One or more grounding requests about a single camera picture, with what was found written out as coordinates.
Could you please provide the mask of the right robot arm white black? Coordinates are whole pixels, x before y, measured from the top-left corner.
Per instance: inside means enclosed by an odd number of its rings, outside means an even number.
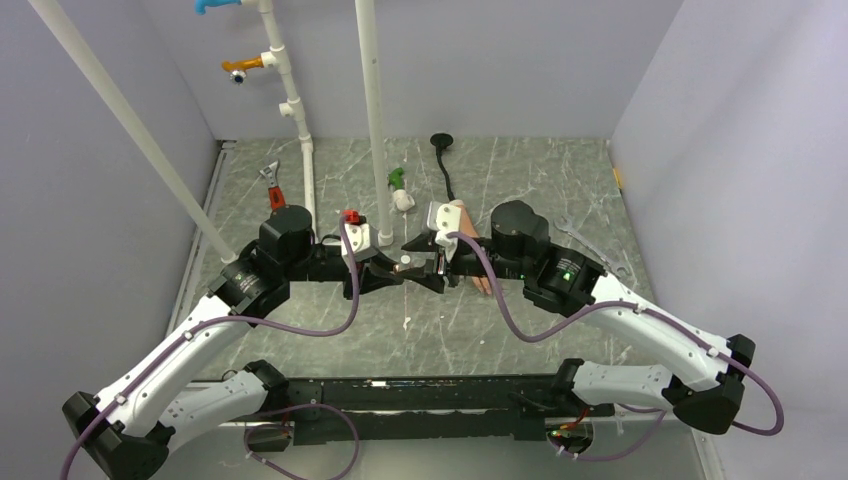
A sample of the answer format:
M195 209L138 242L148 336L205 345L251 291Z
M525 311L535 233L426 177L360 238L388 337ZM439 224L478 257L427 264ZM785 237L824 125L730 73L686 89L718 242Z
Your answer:
M554 244L548 220L522 201L495 208L488 238L462 234L460 220L459 207L430 204L422 232L402 247L435 255L414 271L414 279L433 280L433 290L441 292L459 276L486 276L501 308L506 304L499 280L520 280L525 299L564 320L531 335L508 318L508 327L519 339L537 343L584 321L654 359L649 366L564 360L550 391L557 411L574 415L590 406L618 403L671 411L709 434L721 435L735 426L756 349L751 339L741 334L724 338L662 310L600 263Z

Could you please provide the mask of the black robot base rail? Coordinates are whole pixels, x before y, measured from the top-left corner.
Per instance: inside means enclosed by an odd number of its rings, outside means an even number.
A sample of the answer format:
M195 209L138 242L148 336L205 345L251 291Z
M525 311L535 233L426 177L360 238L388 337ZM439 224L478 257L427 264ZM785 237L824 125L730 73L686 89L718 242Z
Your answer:
M507 437L543 441L550 429L609 418L554 374L291 378L285 393L246 421L283 423L296 446L351 440Z

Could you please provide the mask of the glitter nail polish bottle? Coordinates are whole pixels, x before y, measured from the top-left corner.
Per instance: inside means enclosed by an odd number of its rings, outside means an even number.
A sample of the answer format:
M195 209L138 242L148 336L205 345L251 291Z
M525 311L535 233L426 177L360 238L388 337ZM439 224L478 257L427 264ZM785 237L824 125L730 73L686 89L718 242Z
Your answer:
M393 271L397 275L405 275L411 271L414 267L414 263L412 257L407 254L403 254L399 261L394 265Z

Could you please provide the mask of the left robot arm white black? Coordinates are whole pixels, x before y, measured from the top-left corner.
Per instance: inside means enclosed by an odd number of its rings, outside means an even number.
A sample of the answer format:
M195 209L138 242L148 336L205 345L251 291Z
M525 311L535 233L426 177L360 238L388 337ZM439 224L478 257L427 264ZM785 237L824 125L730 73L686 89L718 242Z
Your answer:
M172 452L222 423L254 414L279 417L291 403L289 382L264 360L194 394L185 388L225 347L269 326L271 312L289 299L295 282L340 284L352 304L399 283L363 215L347 210L338 226L339 242L326 245L316 238L306 208L272 211L165 340L109 386L75 393L64 403L72 452L87 453L111 479L148 479Z

